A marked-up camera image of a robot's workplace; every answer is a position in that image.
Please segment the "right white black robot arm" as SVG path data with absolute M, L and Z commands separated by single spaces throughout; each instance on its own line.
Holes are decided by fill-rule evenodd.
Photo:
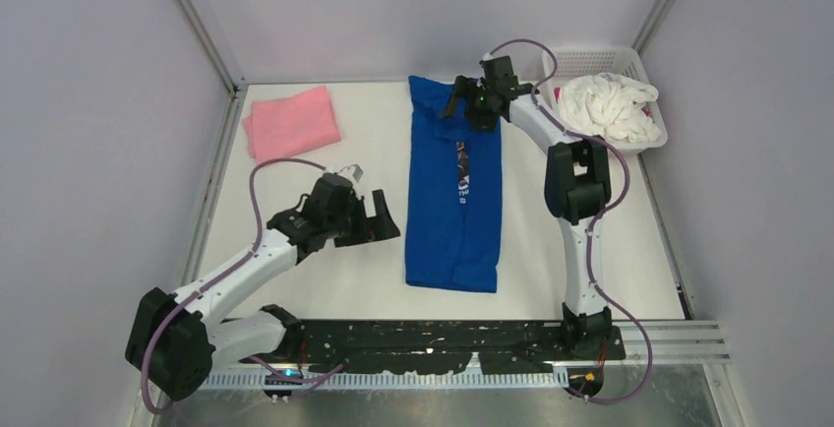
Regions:
M 479 79 L 458 76 L 441 116 L 461 113 L 470 130 L 491 132 L 500 120 L 524 132 L 545 154 L 544 200 L 564 242 L 566 295 L 560 345 L 574 358 L 603 351 L 613 332 L 608 302 L 591 278 L 600 262 L 594 219 L 612 198 L 606 148 L 561 124 L 531 84 L 515 75 L 509 57 L 484 59 Z

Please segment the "blue printed t shirt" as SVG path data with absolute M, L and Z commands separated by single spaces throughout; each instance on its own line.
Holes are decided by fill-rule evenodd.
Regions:
M 405 281 L 412 286 L 494 293 L 503 224 L 499 128 L 478 132 L 442 114 L 449 84 L 411 76 L 411 153 Z

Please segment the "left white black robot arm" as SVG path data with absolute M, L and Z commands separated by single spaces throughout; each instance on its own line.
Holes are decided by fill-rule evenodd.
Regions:
M 223 267 L 171 292 L 147 292 L 125 350 L 126 360 L 140 371 L 143 394 L 157 387 L 179 401 L 215 368 L 257 355 L 297 361 L 303 324 L 286 309 L 270 304 L 246 318 L 229 316 L 264 284 L 328 243 L 342 248 L 399 237 L 384 190 L 374 190 L 371 198 L 374 211 L 368 213 L 352 178 L 326 172 L 294 207 L 270 219 L 258 216 L 254 243 Z

